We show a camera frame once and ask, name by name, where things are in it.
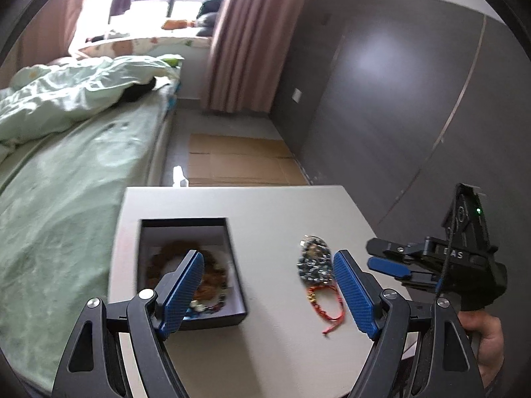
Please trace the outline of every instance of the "curtain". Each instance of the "curtain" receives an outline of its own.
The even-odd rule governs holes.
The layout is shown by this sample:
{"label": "curtain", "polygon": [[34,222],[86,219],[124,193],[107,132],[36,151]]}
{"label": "curtain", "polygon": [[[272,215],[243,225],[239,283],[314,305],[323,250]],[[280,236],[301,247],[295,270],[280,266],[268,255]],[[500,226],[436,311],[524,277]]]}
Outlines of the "curtain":
{"label": "curtain", "polygon": [[201,106],[269,112],[304,0],[227,0],[216,25]]}
{"label": "curtain", "polygon": [[22,32],[0,67],[5,88],[22,67],[68,56],[84,0],[48,0]]}

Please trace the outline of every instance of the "light switch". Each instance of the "light switch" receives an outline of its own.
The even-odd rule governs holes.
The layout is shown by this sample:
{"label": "light switch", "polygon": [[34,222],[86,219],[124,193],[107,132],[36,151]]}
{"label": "light switch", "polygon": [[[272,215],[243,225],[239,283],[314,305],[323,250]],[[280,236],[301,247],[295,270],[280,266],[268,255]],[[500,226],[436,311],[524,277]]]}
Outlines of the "light switch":
{"label": "light switch", "polygon": [[298,88],[295,89],[295,91],[293,91],[293,95],[291,96],[291,98],[295,101],[295,102],[300,102],[301,101],[301,96],[302,96],[302,91],[299,90]]}

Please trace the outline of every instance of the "red string bracelet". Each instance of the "red string bracelet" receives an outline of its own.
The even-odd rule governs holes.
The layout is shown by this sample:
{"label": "red string bracelet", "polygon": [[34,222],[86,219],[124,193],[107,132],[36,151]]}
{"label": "red string bracelet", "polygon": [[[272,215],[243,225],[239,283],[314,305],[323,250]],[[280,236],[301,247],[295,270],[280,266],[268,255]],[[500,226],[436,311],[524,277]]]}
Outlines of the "red string bracelet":
{"label": "red string bracelet", "polygon": [[[339,307],[341,308],[341,313],[339,313],[338,317],[331,317],[327,314],[325,310],[321,308],[321,306],[317,303],[317,299],[315,296],[316,290],[324,290],[324,289],[330,289],[333,290],[336,293],[337,301],[339,302]],[[321,316],[326,321],[329,321],[332,323],[330,327],[325,329],[323,331],[323,335],[327,335],[329,332],[334,331],[341,323],[344,321],[344,305],[343,305],[343,299],[341,298],[341,295],[339,294],[339,291],[337,290],[337,287],[330,286],[327,284],[320,284],[319,286],[311,286],[307,290],[308,300],[312,304],[313,309],[319,316]]]}

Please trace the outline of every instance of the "cardboard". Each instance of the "cardboard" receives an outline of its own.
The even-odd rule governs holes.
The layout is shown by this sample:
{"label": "cardboard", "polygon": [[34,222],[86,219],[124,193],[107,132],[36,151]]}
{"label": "cardboard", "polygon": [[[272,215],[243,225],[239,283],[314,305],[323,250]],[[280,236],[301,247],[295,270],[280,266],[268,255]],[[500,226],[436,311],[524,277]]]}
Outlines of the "cardboard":
{"label": "cardboard", "polygon": [[283,141],[191,135],[189,151],[191,187],[308,185]]}

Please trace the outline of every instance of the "floor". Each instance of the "floor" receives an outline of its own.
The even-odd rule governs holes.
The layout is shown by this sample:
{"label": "floor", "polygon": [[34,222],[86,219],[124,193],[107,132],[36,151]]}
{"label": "floor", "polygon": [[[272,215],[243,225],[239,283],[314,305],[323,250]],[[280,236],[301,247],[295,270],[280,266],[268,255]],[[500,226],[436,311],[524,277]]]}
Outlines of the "floor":
{"label": "floor", "polygon": [[184,176],[187,176],[188,142],[194,133],[282,140],[272,121],[265,115],[219,115],[201,110],[177,109],[168,143],[163,186],[173,185],[176,166],[181,166]]}

